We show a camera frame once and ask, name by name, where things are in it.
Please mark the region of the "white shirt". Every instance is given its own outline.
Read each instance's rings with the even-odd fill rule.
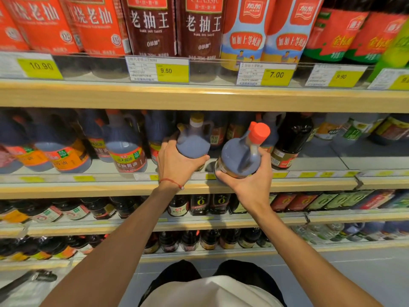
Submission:
[[[228,276],[169,282],[155,289],[141,307],[283,307],[267,291]]]

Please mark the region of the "left hand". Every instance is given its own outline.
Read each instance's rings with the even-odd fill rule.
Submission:
[[[177,133],[172,135],[169,140],[165,139],[162,142],[157,157],[159,179],[171,179],[180,186],[184,186],[192,173],[209,160],[210,156],[204,155],[195,159],[187,158],[177,150],[176,140]]]

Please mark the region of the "right hand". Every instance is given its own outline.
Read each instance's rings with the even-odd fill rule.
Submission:
[[[252,217],[266,210],[271,211],[268,199],[273,178],[271,155],[260,147],[258,151],[261,154],[261,163],[253,175],[235,179],[224,172],[216,171],[216,176],[233,189],[238,200]]]

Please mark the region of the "red string bracelet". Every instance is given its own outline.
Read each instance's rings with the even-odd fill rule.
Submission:
[[[180,185],[179,183],[176,183],[175,181],[173,181],[172,179],[168,179],[168,178],[163,178],[159,180],[159,183],[161,183],[162,181],[169,181],[172,183],[175,183],[181,190],[184,190],[184,187],[182,185]]]

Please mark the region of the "leg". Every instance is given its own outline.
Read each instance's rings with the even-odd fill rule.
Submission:
[[[184,259],[177,263],[173,263],[166,267],[165,270],[163,270],[163,272],[161,272],[160,275],[152,281],[145,294],[142,295],[138,306],[144,302],[144,300],[153,292],[153,290],[159,288],[165,283],[172,281],[189,282],[201,278],[202,276],[192,263],[185,261]]]
[[[237,281],[259,287],[276,297],[284,307],[283,294],[274,279],[256,264],[229,259],[220,264],[214,276],[226,275]]]

